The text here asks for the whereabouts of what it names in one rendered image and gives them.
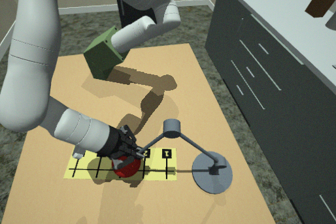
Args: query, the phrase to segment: white baseboard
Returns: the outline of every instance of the white baseboard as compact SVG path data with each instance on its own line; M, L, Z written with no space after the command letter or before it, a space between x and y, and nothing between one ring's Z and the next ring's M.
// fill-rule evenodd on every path
M181 0L176 1L177 7L187 7L187 6L199 6L207 5L212 11L214 11L214 4L211 0ZM96 5L88 7L72 7L72 8L59 8L60 15L67 14L79 14L79 13L89 13L89 12L104 12L104 11L117 11L118 5ZM5 38L0 43L0 61L2 60L4 54L10 46L12 40L12 35L14 31L14 23L7 32Z

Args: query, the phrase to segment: round gray base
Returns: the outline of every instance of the round gray base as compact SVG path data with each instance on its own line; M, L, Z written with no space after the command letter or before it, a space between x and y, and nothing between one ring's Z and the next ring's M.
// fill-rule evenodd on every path
M232 169L225 157L216 153L209 152L218 158L218 175L210 175L210 167L214 165L214 161L205 155L199 154L192 165L192 176L196 184L207 193L218 194L223 193L232 182Z

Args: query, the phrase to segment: white countertop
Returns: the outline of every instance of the white countertop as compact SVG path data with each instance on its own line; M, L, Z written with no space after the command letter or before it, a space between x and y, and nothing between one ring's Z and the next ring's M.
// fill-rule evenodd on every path
M305 12L311 0L239 0L336 94L336 31Z

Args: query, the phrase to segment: table top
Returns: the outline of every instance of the table top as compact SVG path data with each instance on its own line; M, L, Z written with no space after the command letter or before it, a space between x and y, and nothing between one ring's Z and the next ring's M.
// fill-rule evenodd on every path
M132 49L108 81L93 79L83 55L64 56L51 96L113 127L128 124L140 146L163 132L168 118L181 132L231 165L233 181L213 195L193 180L200 151L181 138L176 181L65 179L73 146L37 127L28 132L3 217L9 223L275 223L189 44Z
M311 0L239 0L336 94L336 31L305 12Z

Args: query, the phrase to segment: tan table surface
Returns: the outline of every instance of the tan table surface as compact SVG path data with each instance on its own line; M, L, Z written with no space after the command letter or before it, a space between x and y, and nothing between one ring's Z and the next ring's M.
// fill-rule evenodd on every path
M113 127L128 124L140 146L163 132L163 121L230 163L233 181L212 195L193 180L200 151L181 138L153 147L176 148L177 181L63 179L73 145L42 127L28 132L3 217L12 223L271 224L274 219L189 44L132 49L110 81L93 79L84 56L58 59L51 96Z

